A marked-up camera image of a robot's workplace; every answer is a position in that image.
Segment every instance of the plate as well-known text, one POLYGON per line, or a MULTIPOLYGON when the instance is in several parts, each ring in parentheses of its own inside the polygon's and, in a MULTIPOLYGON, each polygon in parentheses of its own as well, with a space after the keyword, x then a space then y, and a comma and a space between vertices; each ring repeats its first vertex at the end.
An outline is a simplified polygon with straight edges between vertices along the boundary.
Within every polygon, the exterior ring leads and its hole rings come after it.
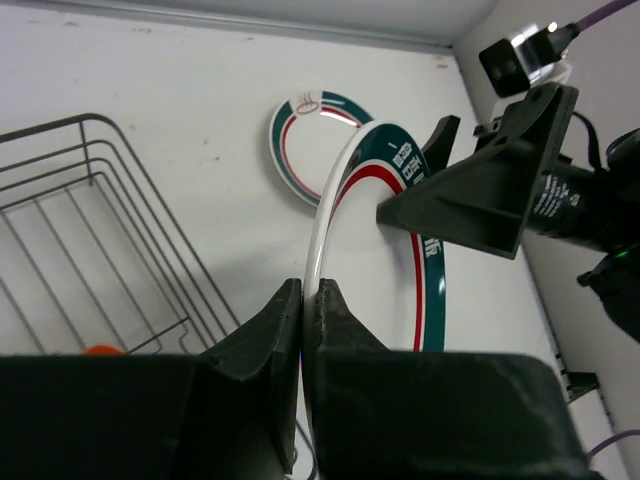
POLYGON ((428 175, 420 148, 398 125, 370 122, 352 137, 316 212, 304 279, 306 321, 320 278, 331 278, 349 310, 388 348, 443 350, 442 242, 376 223, 379 203, 428 175))
POLYGON ((302 92, 273 114, 271 157, 284 182, 317 206, 333 162, 354 130, 371 121, 355 102, 333 92, 302 92))

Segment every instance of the purple cable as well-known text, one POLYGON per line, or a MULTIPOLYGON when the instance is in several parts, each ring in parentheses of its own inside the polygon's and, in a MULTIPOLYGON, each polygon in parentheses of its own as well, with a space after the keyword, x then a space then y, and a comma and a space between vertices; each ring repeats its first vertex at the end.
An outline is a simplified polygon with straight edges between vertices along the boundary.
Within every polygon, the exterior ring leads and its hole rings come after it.
POLYGON ((634 437, 634 436, 640 436, 640 430, 625 430, 624 432, 611 435, 609 438, 607 438, 606 440, 600 442, 598 445, 593 447, 587 455, 591 459, 594 456, 596 456, 598 453, 600 453, 602 450, 607 448, 609 445, 613 445, 614 443, 616 443, 618 440, 622 440, 623 438, 634 437))
POLYGON ((629 5, 637 1, 638 0, 612 0, 606 5, 600 7, 598 10, 591 12, 586 17, 578 20, 576 22, 576 25, 578 26, 578 29, 583 32, 587 28, 598 23, 600 20, 604 20, 608 16, 616 13, 618 10, 622 10, 624 7, 628 7, 629 5))

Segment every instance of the purple wire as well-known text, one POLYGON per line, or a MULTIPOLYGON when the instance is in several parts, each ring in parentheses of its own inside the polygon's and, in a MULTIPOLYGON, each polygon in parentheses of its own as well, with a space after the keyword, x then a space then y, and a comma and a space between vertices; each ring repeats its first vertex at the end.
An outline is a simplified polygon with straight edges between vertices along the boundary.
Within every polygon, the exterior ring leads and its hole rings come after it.
POLYGON ((638 0, 612 0, 606 5, 600 7, 598 10, 591 12, 586 17, 578 20, 576 25, 578 26, 578 29, 583 32, 587 28, 598 23, 600 20, 604 20, 608 16, 616 13, 618 10, 622 10, 624 7, 627 7, 637 1, 638 0))
POLYGON ((611 435, 606 440, 600 442, 598 445, 593 447, 591 451, 587 454, 589 458, 593 458, 602 450, 607 448, 609 445, 616 443, 618 440, 622 440, 627 437, 640 436, 640 430, 625 430, 624 432, 616 433, 615 435, 611 435))

